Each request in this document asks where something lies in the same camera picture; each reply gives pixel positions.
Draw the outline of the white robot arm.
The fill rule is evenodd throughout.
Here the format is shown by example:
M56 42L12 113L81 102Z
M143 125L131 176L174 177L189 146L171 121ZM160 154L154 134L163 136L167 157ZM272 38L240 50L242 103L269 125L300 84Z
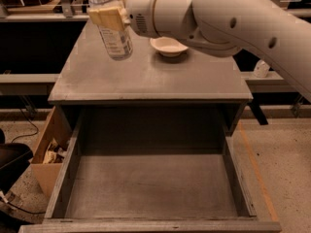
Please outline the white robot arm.
M88 0L91 21L217 57L244 49L311 100L311 24L271 0Z

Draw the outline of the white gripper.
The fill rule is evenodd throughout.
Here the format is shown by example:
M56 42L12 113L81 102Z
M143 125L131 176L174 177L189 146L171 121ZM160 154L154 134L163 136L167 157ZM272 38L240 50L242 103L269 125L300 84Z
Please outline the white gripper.
M130 25L141 37L156 38L158 36L154 23L156 0L122 0L124 7L89 8L90 20L103 28L124 31Z

